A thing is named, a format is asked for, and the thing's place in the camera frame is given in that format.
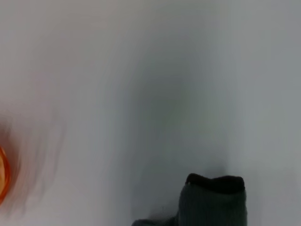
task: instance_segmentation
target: blurry orange object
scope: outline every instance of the blurry orange object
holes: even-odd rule
[[[3,202],[10,183],[10,165],[6,154],[2,147],[0,147],[0,204]]]

